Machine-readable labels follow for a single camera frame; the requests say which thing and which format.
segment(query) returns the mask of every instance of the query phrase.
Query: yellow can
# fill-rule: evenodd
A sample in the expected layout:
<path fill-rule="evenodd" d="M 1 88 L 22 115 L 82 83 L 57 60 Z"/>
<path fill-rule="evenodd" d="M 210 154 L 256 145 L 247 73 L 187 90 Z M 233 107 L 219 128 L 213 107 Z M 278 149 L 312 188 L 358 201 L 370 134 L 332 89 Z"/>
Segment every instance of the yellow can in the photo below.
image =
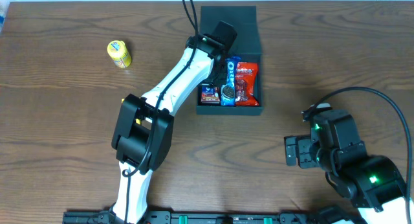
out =
<path fill-rule="evenodd" d="M 119 68 L 126 68 L 132 62 L 131 55 L 128 52 L 127 47 L 123 41 L 114 40 L 110 42 L 108 44 L 107 51 L 109 56 L 115 62 L 115 65 Z"/>

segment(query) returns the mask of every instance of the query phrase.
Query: candy wrapper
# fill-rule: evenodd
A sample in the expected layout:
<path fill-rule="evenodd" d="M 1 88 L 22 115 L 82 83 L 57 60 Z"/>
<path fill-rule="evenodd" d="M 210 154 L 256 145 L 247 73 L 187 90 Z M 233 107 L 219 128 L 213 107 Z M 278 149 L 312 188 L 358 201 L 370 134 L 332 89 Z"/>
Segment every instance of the candy wrapper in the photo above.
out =
<path fill-rule="evenodd" d="M 226 59 L 227 64 L 227 83 L 221 86 L 221 105 L 222 106 L 235 106 L 235 68 L 239 63 L 240 57 L 232 56 Z"/>
<path fill-rule="evenodd" d="M 256 63 L 239 62 L 235 73 L 235 105 L 258 106 L 259 102 L 253 97 L 254 80 L 258 66 Z"/>
<path fill-rule="evenodd" d="M 220 104 L 218 87 L 201 87 L 201 103 L 202 104 Z"/>

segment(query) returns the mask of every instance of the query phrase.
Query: black box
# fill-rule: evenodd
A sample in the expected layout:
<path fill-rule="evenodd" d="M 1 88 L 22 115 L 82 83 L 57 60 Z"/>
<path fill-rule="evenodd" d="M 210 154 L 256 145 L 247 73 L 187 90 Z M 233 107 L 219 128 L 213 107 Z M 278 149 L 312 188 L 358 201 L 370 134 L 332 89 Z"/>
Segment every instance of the black box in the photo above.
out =
<path fill-rule="evenodd" d="M 212 33 L 218 22 L 225 21 L 235 27 L 237 38 L 230 49 L 230 55 L 240 56 L 242 62 L 257 63 L 259 71 L 254 82 L 256 107 L 209 106 L 201 104 L 201 86 L 198 86 L 198 115 L 260 115 L 263 110 L 261 85 L 261 44 L 256 21 L 256 6 L 202 6 L 201 33 Z"/>

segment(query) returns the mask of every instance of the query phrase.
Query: oreo package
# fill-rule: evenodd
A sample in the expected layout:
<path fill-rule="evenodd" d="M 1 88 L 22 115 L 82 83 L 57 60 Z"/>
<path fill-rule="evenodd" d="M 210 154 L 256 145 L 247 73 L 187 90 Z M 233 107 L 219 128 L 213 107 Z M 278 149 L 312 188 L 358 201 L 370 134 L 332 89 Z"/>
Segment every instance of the oreo package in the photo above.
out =
<path fill-rule="evenodd" d="M 258 106 L 253 87 L 259 67 L 256 63 L 240 62 L 235 72 L 235 105 Z"/>
<path fill-rule="evenodd" d="M 240 57 L 232 56 L 226 59 L 227 82 L 221 86 L 221 105 L 235 106 L 235 69 L 239 63 Z"/>

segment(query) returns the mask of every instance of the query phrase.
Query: wooden table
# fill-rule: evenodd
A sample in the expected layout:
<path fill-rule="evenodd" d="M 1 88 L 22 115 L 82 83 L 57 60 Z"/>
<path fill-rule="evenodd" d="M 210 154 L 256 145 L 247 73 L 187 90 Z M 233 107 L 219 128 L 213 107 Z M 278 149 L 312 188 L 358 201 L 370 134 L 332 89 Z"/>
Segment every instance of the wooden table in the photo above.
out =
<path fill-rule="evenodd" d="M 150 205 L 185 211 L 279 212 L 350 203 L 323 171 L 285 165 L 283 137 L 309 132 L 300 111 L 350 85 L 392 97 L 414 129 L 414 11 L 408 2 L 257 5 L 265 109 L 260 117 L 198 116 L 196 92 L 175 118 Z M 193 34 L 181 3 L 12 3 L 0 36 L 0 222 L 59 223 L 118 195 L 111 137 L 120 100 L 150 90 Z M 122 39 L 133 63 L 114 66 Z M 361 92 L 333 98 L 352 113 L 369 153 L 406 173 L 400 122 Z"/>

